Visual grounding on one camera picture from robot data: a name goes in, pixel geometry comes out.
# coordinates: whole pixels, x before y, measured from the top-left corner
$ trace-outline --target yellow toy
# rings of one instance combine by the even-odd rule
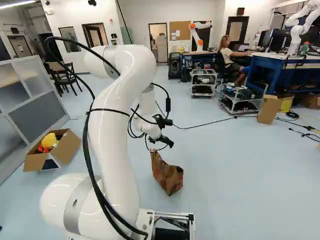
[[[56,134],[54,133],[49,133],[47,136],[45,136],[42,141],[41,141],[41,145],[44,148],[47,149],[52,149],[53,147],[55,147],[58,144],[58,140],[56,138]]]

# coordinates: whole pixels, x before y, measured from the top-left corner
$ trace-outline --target camera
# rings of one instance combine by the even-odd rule
[[[89,0],[89,1],[88,1],[88,4],[89,4],[89,5],[93,5],[93,6],[97,6],[96,0]]]

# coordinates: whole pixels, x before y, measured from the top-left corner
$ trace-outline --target orange and white robot arm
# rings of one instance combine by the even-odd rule
[[[207,21],[206,23],[194,22],[189,25],[189,29],[197,44],[196,52],[203,52],[203,47],[204,47],[204,41],[200,39],[196,29],[206,29],[211,27],[212,27],[212,23],[210,21]]]

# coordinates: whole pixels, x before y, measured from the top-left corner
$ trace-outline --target brown paper bag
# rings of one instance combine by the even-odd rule
[[[184,170],[179,166],[167,164],[155,149],[150,150],[150,155],[154,179],[168,196],[175,194],[183,186]]]

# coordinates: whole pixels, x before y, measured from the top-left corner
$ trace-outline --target cork board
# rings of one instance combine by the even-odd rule
[[[172,41],[172,32],[179,31],[179,36],[176,36],[175,40],[190,40],[190,29],[189,25],[191,21],[171,21],[170,22],[170,41]]]

